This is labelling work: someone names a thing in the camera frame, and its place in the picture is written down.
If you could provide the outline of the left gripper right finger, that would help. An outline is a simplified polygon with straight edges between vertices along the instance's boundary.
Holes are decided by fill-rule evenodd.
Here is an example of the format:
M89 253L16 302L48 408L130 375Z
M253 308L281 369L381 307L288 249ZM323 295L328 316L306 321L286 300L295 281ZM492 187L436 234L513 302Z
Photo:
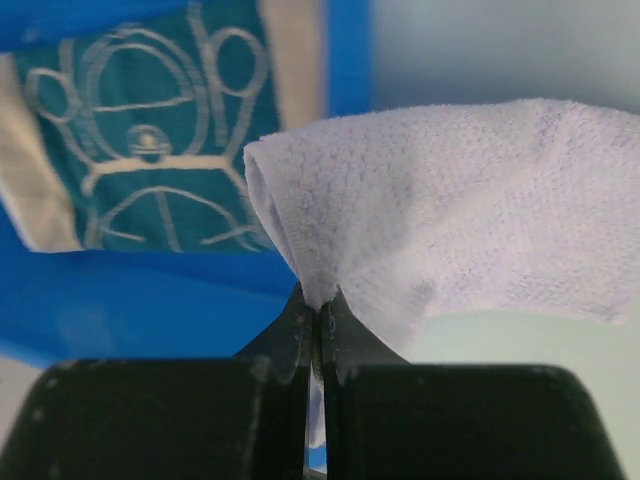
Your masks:
M332 479L620 479L579 379L553 365L411 364L337 296L319 314Z

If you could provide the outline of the teal beige Doraemon towel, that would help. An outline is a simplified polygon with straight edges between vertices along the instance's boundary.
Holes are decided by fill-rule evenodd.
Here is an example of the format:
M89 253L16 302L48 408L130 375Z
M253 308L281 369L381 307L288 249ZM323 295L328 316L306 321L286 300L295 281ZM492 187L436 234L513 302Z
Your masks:
M1 204L32 251L260 252L244 147L325 111L320 1L191 1L1 58Z

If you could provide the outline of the white lavender towel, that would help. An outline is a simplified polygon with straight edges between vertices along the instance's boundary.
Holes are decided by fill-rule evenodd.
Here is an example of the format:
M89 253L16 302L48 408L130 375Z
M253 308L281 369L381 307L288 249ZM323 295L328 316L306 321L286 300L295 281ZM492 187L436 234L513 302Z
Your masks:
M332 118L244 149L248 195L320 309L399 354L483 310L620 322L639 294L639 119L572 101Z

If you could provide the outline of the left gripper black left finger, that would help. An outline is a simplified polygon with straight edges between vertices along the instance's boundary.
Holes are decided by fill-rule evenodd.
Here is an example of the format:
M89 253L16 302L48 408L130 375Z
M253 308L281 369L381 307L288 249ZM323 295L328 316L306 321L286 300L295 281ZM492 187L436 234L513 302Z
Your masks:
M228 358L91 359L36 380L5 479L309 479L313 314L295 289Z

